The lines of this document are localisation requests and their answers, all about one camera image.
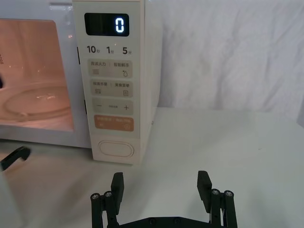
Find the wrinkled cloth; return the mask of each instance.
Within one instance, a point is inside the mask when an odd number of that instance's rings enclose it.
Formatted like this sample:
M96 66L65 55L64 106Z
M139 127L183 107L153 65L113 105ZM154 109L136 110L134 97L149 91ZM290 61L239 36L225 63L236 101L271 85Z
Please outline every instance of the wrinkled cloth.
M159 106L274 112L304 126L303 0L160 0Z

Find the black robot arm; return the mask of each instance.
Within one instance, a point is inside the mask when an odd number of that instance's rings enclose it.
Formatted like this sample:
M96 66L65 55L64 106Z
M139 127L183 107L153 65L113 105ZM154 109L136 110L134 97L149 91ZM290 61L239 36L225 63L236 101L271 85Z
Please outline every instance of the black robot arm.
M119 225L116 215L119 213L120 203L124 193L124 177L122 172L113 176L111 191L104 195L91 195L92 228L103 228L102 212L106 211L107 228L237 228L237 218L234 206L234 194L231 191L220 192L212 189L212 183L206 171L199 171L197 187L204 203L206 212L210 214L210 221L201 222L181 217L145 218L139 221Z

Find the microwave oven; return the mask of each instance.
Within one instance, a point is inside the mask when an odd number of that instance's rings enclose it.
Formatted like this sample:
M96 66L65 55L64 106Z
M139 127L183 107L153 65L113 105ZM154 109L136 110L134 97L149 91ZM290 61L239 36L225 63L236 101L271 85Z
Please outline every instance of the microwave oven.
M158 2L3 0L0 138L139 163L160 93Z

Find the white tabletop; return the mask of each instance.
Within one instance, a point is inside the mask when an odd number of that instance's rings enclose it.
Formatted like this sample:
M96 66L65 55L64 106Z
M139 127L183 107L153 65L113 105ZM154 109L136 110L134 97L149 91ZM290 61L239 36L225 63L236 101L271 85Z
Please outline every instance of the white tabletop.
M124 173L118 215L208 221L196 187L206 170L213 187L235 194L238 227L304 224L304 129L273 114L159 108L141 165L92 160L90 150L0 141L0 159L21 145L33 154L5 171L26 226L91 227L90 195Z

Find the door release button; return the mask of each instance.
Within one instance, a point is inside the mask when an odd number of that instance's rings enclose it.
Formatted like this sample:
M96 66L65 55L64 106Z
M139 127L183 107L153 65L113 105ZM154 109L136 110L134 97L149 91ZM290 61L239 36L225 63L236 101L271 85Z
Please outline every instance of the door release button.
M108 156L131 157L134 154L134 148L126 142L101 141L98 148Z

